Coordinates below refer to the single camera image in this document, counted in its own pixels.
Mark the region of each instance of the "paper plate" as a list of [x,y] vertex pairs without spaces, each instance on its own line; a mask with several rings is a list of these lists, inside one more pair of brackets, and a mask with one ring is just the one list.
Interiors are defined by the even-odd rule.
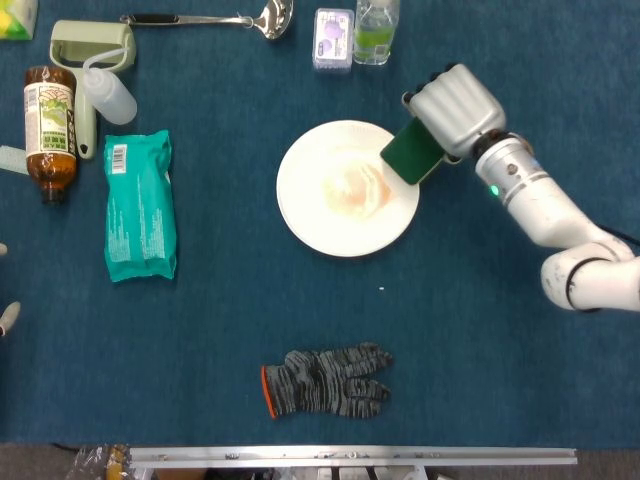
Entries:
[[280,212],[300,240],[328,255],[356,257],[405,231],[420,188],[380,157],[392,138],[376,125],[344,120],[309,130],[289,148],[276,190]]

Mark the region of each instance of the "wet wipes package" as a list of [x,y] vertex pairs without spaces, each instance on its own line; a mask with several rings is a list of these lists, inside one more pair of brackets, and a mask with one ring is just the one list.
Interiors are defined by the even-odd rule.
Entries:
[[176,268],[176,227],[169,181],[169,132],[106,138],[109,182],[105,260],[113,282]]

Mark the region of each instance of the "blue carpet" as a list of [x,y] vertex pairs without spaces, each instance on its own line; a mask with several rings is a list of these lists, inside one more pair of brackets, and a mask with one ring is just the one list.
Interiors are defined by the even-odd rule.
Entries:
[[[35,39],[0,44],[1,144],[24,144],[24,72],[48,62],[57,19],[263,5],[41,3]],[[405,235],[359,260],[302,245],[275,197],[280,160],[302,133],[337,119],[398,131],[409,120],[401,93],[460,61],[588,215],[640,233],[640,3],[405,1],[387,66],[314,73],[315,9],[354,3],[298,0],[275,43],[232,27],[136,30],[136,65],[122,78],[139,115],[103,122],[98,151],[105,134],[169,129],[173,282],[109,281],[100,159],[81,164],[61,208],[0,172],[11,249],[0,305],[24,306],[0,341],[0,441],[640,447],[638,315],[547,301],[539,270],[550,251],[531,245],[471,164],[440,169]],[[393,397],[380,417],[269,418],[261,364],[363,340],[396,359],[381,375]]]

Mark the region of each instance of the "gray glove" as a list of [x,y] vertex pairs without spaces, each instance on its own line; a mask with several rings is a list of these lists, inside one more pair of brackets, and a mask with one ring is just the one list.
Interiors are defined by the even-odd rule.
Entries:
[[289,352],[284,365],[262,367],[262,388],[273,418],[292,412],[327,412],[355,418],[380,413],[390,391],[381,383],[360,378],[393,359],[378,345],[325,352]]

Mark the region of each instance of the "metal ladle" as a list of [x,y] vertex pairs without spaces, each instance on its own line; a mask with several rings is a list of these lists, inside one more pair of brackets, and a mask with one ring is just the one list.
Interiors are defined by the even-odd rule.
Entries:
[[294,0],[268,0],[262,15],[252,17],[202,17],[164,13],[134,13],[122,15],[120,22],[140,27],[171,27],[176,25],[227,24],[255,27],[269,40],[280,37],[289,26]]

